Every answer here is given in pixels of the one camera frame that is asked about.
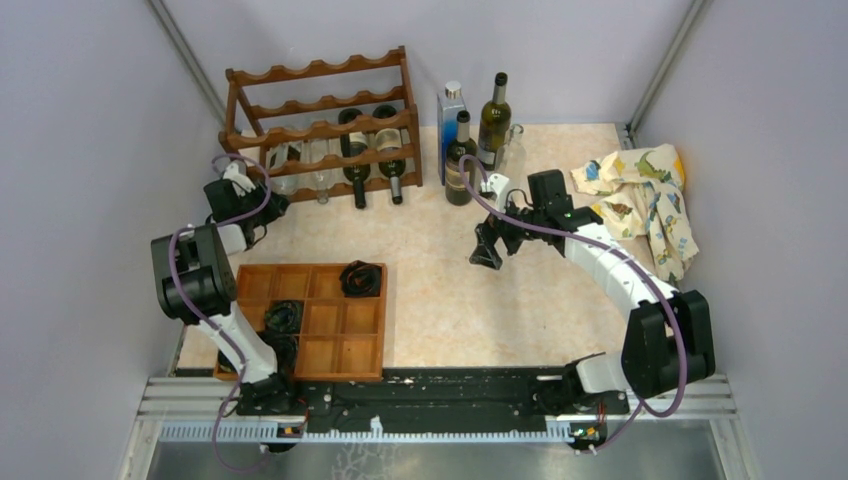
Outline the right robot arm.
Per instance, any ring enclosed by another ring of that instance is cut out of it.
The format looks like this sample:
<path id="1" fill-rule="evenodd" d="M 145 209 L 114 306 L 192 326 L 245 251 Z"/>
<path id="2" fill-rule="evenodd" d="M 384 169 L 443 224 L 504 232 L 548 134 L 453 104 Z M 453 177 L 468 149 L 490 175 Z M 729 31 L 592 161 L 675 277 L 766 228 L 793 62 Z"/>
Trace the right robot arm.
<path id="1" fill-rule="evenodd" d="M 480 185 L 495 200 L 475 228 L 477 246 L 470 261 L 498 270 L 496 244 L 508 254 L 541 240 L 589 274 L 627 319 L 621 349 L 579 360 L 563 385 L 563 398 L 576 412 L 590 411 L 608 391 L 631 390 L 653 398 L 715 372 L 708 302 L 695 290 L 681 292 L 649 273 L 612 237 L 589 207 L 577 208 L 559 170 L 529 177 L 530 203 L 512 200 L 512 181 L 491 174 Z"/>

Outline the green wine bottle dark label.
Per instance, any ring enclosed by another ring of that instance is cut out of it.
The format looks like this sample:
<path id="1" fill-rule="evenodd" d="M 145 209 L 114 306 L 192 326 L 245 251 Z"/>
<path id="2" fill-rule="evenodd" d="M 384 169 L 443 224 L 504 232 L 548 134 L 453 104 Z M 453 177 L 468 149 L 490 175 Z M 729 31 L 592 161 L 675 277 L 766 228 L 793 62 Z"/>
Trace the green wine bottle dark label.
<path id="1" fill-rule="evenodd" d="M 389 104 L 379 105 L 373 112 L 377 119 L 388 119 L 395 116 L 397 110 Z M 396 128 L 382 128 L 374 137 L 375 148 L 380 153 L 392 153 L 400 150 L 403 146 L 401 131 Z M 388 179 L 391 192 L 391 200 L 394 205 L 403 203 L 401 176 L 405 173 L 406 160 L 395 159 L 381 162 L 380 172 Z"/>

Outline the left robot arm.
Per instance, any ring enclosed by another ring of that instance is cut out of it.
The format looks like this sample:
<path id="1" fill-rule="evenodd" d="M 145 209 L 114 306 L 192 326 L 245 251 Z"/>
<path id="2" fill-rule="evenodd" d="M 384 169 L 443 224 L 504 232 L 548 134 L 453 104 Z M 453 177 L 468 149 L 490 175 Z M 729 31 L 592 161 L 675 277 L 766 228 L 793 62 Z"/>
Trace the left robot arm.
<path id="1" fill-rule="evenodd" d="M 237 302 L 222 227 L 233 227 L 247 249 L 254 229 L 283 216 L 289 200 L 251 180 L 249 191 L 219 179 L 204 186 L 211 214 L 207 223 L 151 241 L 156 293 L 164 314 L 208 335 L 237 372 L 240 395 L 277 414 L 292 411 L 298 384 L 286 377 L 274 348 L 263 341 Z"/>

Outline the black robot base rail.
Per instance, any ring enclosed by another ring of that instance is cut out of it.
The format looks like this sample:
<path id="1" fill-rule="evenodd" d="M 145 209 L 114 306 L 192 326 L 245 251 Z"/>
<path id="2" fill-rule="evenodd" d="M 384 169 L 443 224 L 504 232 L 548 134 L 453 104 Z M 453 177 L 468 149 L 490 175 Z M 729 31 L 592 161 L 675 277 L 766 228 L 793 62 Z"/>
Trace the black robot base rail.
<path id="1" fill-rule="evenodd" d="M 627 414 L 622 391 L 587 393 L 571 365 L 388 368 L 379 381 L 296 381 L 240 394 L 240 416 L 297 415 L 309 433 L 365 433 L 377 418 L 389 434 L 541 432 L 549 417 Z"/>

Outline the green wine bottle white label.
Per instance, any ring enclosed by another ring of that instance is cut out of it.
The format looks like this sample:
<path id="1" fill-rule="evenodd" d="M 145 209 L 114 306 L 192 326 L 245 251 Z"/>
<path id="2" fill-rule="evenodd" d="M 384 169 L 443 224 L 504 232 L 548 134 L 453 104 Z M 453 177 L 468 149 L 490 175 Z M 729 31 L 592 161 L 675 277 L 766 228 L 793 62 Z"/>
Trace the green wine bottle white label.
<path id="1" fill-rule="evenodd" d="M 353 122 L 362 112 L 356 108 L 346 108 L 339 112 L 338 122 L 347 124 Z M 353 132 L 340 138 L 340 149 L 344 158 L 361 155 L 369 148 L 368 136 L 364 132 Z M 343 168 L 343 174 L 351 182 L 354 196 L 354 206 L 357 209 L 367 208 L 365 183 L 371 174 L 369 164 L 355 164 Z"/>

